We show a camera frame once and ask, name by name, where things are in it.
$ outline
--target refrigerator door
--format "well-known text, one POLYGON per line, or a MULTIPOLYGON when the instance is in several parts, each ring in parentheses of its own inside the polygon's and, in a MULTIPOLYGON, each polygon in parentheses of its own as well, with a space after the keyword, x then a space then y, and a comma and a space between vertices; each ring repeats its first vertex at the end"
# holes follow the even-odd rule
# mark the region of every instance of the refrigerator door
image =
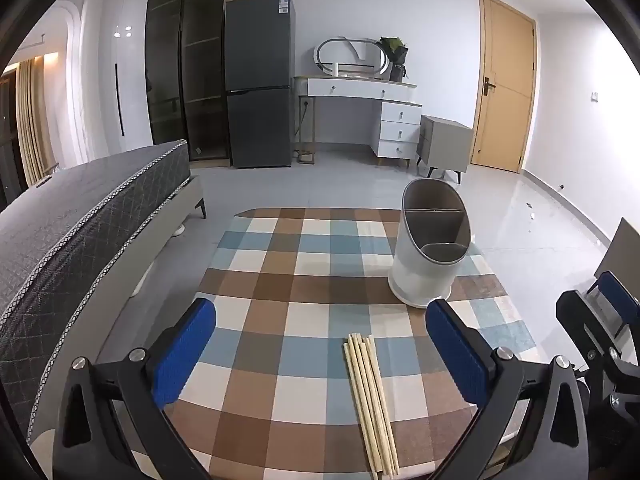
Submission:
POLYGON ((291 165, 290 89, 232 94, 227 107, 231 156, 236 168, 291 165))
POLYGON ((233 0, 225 14, 226 90, 291 85, 291 0, 233 0))

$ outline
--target wooden door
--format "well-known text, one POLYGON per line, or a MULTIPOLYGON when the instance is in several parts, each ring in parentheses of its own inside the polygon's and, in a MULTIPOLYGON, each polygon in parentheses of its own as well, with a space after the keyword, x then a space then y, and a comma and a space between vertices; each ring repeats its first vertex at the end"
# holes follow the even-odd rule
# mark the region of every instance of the wooden door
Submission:
POLYGON ((519 171, 536 73, 535 22, 498 0, 481 0, 484 23, 473 164, 519 171))

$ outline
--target black door handle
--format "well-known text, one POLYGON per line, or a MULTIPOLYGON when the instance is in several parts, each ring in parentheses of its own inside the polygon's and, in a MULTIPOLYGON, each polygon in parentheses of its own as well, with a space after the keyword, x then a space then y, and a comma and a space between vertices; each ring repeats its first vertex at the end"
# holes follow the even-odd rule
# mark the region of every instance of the black door handle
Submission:
POLYGON ((491 83, 489 83, 489 78, 485 77, 484 78, 484 95, 489 95, 489 86, 491 88, 495 88, 495 85, 492 85, 491 83))

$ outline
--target beige curtain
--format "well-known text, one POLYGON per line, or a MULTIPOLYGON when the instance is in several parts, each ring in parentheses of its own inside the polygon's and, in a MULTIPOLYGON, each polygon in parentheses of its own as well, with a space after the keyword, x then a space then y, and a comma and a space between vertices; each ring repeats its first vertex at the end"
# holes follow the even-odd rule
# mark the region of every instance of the beige curtain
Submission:
POLYGON ((27 184, 37 184, 56 165, 44 104, 44 58, 23 61, 15 77, 18 143, 27 184))

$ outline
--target plaid tablecloth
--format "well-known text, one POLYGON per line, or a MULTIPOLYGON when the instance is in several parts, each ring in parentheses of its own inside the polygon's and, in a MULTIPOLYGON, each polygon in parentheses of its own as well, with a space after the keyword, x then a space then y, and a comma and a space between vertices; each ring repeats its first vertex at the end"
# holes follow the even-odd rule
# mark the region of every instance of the plaid tablecloth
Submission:
MULTIPOLYGON (((347 334, 373 334, 405 477, 431 472, 475 407, 427 336, 424 311, 387 283, 400 212, 274 208, 237 215, 200 296, 216 330, 170 418, 215 478, 370 478, 347 378, 347 334)), ((492 347, 538 352, 472 247, 449 297, 492 347)), ((516 421, 512 431, 516 431, 516 421)))

